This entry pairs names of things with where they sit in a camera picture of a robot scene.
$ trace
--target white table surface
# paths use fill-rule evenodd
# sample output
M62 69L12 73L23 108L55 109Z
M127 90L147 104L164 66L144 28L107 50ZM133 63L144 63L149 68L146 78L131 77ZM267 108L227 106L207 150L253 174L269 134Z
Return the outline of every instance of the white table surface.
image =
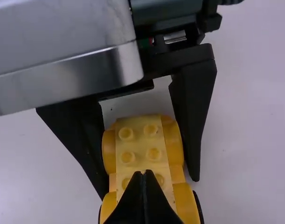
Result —
M218 75L192 187L206 224L285 224L285 0L219 12L222 27L205 39ZM173 116L170 82L103 102L105 126L128 115ZM94 224L100 204L34 110L0 117L0 224Z

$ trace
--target yellow lego brick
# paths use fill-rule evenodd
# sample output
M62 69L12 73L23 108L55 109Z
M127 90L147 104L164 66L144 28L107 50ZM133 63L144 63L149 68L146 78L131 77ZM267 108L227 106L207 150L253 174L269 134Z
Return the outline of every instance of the yellow lego brick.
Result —
M184 170L181 165L173 165L169 167L170 169L170 175L172 183L184 183L186 182Z
M161 115L169 165L184 165L184 151L179 126L175 120Z
M116 191L116 174L109 174L109 192Z
M114 211L116 205L116 192L107 193L101 207L100 224L103 224L106 221L109 215Z
M116 186L120 200L133 173L152 170L162 182L162 190L176 211L167 150L160 115L118 119L115 124Z
M102 138L103 164L107 174L116 173L115 164L115 130L106 130Z
M173 185L177 214L184 224L201 224L196 200L187 183Z

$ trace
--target white background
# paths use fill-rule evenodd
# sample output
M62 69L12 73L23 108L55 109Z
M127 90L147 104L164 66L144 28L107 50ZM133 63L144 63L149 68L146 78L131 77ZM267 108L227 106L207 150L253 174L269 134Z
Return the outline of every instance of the white background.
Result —
M285 0L219 7L218 75L192 183L206 224L285 224ZM167 86L102 103L115 118L173 116ZM101 201L34 110L0 117L0 224L94 224Z

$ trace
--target silver metal housing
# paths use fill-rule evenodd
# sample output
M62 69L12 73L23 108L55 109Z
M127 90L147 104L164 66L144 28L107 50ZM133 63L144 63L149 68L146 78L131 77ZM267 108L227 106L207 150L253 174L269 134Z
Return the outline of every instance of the silver metal housing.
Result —
M142 77L128 0L0 0L0 115Z

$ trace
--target lego stud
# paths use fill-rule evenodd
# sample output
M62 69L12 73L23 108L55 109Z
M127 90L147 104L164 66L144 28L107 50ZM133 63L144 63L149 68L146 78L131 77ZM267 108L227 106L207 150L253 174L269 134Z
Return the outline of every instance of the lego stud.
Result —
M130 182L130 178L126 177L125 179L123 179L123 181L122 181L122 188L124 190L127 188L129 182Z
M150 161L158 161L162 157L162 153L157 148L150 148L146 152L146 157Z
M153 137L158 133L158 126L157 125L145 125L143 128L143 132L145 136Z
M160 187L162 188L162 186L164 185L164 177L161 174L155 174L155 177L156 177Z
M123 152L121 155L120 155L120 161L125 164L125 165L128 165L128 164L131 164L132 162L135 161L135 154L134 152Z
M131 128L123 127L118 132L118 136L123 141L130 141L134 138L134 133Z

